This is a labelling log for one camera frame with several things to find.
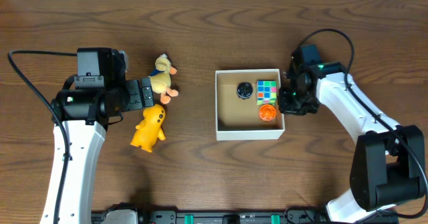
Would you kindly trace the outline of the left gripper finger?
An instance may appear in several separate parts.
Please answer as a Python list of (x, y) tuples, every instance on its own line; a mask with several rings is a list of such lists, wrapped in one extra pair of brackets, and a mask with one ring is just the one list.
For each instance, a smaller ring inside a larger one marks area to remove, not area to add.
[(130, 100), (125, 110), (129, 112), (142, 109), (143, 104), (141, 98), (140, 82), (138, 80), (127, 80), (126, 89), (129, 93)]
[(144, 107), (154, 106), (154, 97), (152, 92), (151, 80), (149, 77), (141, 79), (141, 99)]

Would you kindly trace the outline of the plush yellow duck toy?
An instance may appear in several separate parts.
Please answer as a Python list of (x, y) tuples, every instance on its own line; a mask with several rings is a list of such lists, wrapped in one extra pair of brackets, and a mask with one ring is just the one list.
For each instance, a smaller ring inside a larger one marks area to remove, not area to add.
[(150, 82), (153, 92), (160, 95), (160, 102), (168, 104), (172, 97), (177, 97), (179, 92), (171, 88), (171, 75), (177, 73), (167, 54), (160, 55), (155, 63), (155, 69), (150, 74)]

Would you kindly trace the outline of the yellow dog figure toy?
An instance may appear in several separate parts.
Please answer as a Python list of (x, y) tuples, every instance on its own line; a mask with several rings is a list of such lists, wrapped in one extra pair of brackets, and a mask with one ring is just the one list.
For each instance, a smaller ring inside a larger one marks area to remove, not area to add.
[(157, 140), (166, 139), (162, 129), (165, 116), (165, 109), (160, 104), (145, 108), (143, 120), (135, 126), (136, 132), (130, 144), (147, 152), (152, 152)]

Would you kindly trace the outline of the multicolour puzzle cube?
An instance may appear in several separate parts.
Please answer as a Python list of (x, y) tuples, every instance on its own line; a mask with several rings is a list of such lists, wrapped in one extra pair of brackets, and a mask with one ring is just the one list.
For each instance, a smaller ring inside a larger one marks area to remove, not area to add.
[(256, 103), (258, 106), (264, 104), (274, 105), (277, 100), (277, 84), (274, 80), (257, 81)]

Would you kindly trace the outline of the orange round disc toy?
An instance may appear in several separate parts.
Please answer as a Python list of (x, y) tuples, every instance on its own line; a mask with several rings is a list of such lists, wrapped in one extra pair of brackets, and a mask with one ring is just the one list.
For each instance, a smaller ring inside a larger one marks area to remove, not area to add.
[(271, 104), (261, 105), (258, 110), (258, 116), (264, 122), (270, 122), (276, 118), (276, 108)]

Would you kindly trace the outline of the black round disc toy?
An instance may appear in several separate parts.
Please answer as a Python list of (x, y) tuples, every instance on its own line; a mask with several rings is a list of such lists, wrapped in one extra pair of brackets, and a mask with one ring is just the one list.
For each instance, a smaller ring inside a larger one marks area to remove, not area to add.
[(253, 94), (253, 86), (249, 82), (241, 82), (237, 85), (237, 96), (243, 100), (248, 99)]

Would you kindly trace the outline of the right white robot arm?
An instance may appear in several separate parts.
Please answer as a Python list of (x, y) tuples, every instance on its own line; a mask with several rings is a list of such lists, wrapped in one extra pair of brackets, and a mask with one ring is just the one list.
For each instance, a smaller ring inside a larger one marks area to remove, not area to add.
[(375, 215), (393, 217), (391, 207), (427, 198), (425, 138), (415, 125), (403, 126), (381, 111), (354, 83), (340, 62), (324, 62), (315, 45), (292, 52), (280, 88), (283, 114), (315, 114), (326, 106), (355, 143), (350, 188), (325, 206), (334, 223), (361, 223)]

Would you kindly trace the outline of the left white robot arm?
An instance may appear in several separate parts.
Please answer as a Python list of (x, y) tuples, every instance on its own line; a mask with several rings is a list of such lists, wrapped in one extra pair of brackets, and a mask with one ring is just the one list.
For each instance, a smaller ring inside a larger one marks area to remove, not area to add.
[(55, 150), (42, 223), (90, 223), (96, 165), (113, 117), (154, 106), (150, 80), (127, 80), (128, 56), (77, 50), (76, 74), (51, 101)]

